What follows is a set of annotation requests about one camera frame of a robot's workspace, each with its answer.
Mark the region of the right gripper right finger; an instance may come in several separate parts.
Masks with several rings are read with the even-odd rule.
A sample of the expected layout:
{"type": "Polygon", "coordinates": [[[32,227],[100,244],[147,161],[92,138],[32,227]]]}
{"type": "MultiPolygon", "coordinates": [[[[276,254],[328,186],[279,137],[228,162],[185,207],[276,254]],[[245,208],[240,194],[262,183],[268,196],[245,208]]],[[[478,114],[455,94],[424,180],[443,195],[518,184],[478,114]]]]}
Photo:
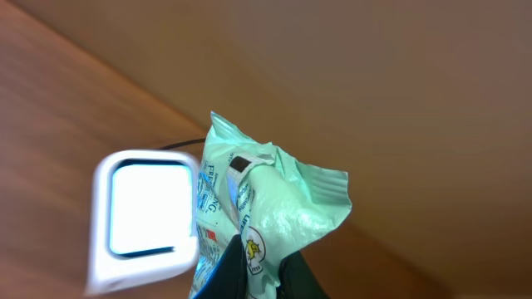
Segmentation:
{"type": "Polygon", "coordinates": [[[278,277],[278,299],[329,299],[301,252],[294,252],[281,261],[278,277]]]}

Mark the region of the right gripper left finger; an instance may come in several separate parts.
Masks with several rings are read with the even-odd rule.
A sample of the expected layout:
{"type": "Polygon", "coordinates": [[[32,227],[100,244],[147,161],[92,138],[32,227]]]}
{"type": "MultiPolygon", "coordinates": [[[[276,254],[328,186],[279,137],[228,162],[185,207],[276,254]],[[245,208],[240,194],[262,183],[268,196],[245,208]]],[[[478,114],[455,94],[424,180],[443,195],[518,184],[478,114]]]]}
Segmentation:
{"type": "Polygon", "coordinates": [[[237,234],[194,299],[246,299],[247,288],[247,262],[241,237],[237,234]]]}

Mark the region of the light green wipes packet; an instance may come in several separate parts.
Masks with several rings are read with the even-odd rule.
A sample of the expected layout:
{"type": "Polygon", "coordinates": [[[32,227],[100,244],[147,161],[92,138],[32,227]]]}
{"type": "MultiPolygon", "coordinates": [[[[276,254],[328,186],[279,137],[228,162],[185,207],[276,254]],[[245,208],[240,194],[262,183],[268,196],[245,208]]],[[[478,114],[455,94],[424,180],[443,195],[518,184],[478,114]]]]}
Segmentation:
{"type": "Polygon", "coordinates": [[[247,298],[277,298],[281,261],[325,237],[352,210],[348,174],[298,161],[211,114],[198,175],[199,261],[189,296],[206,284],[232,237],[247,262],[247,298]]]}

